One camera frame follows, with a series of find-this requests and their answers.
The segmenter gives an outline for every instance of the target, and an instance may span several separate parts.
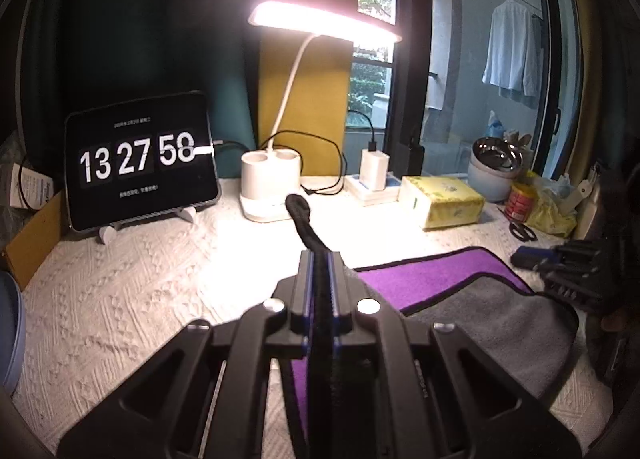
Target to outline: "black scissors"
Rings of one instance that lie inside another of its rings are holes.
[[[531,228],[524,225],[522,222],[511,219],[511,217],[508,216],[504,212],[504,210],[500,210],[500,208],[498,208],[498,211],[501,212],[502,215],[507,217],[507,219],[509,220],[509,232],[520,242],[530,243],[531,241],[536,241],[538,239],[536,232],[534,232]]]

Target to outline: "digital clock display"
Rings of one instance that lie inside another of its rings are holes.
[[[65,181],[78,232],[215,202],[205,97],[189,92],[70,115]]]

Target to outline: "purple cloth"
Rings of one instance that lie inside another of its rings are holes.
[[[533,293],[527,283],[491,251],[474,246],[427,259],[391,262],[357,271],[367,285],[396,309],[427,301],[474,275],[497,275],[524,293]],[[291,368],[300,422],[306,436],[306,359],[292,360]]]

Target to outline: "table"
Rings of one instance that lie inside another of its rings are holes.
[[[310,188],[335,178],[304,178]],[[222,181],[222,198],[194,224],[171,216],[123,228],[116,241],[68,238],[47,257],[24,292],[25,363],[14,402],[51,449],[73,423],[183,325],[221,323],[271,296],[295,275],[303,245],[292,221],[257,224],[241,212],[239,181]],[[359,206],[343,192],[312,195],[311,223],[346,265],[364,267],[484,246],[505,262],[521,242],[493,204],[478,224],[423,232],[398,203]],[[532,245],[561,239],[538,233]],[[536,273],[518,271],[533,289]],[[578,336],[578,364],[552,412],[585,447],[611,411]],[[270,378],[263,457],[292,457],[278,374]]]

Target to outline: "metal bowl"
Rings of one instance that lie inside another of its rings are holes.
[[[473,145],[478,162],[505,174],[517,173],[522,167],[520,150],[499,137],[481,137]]]

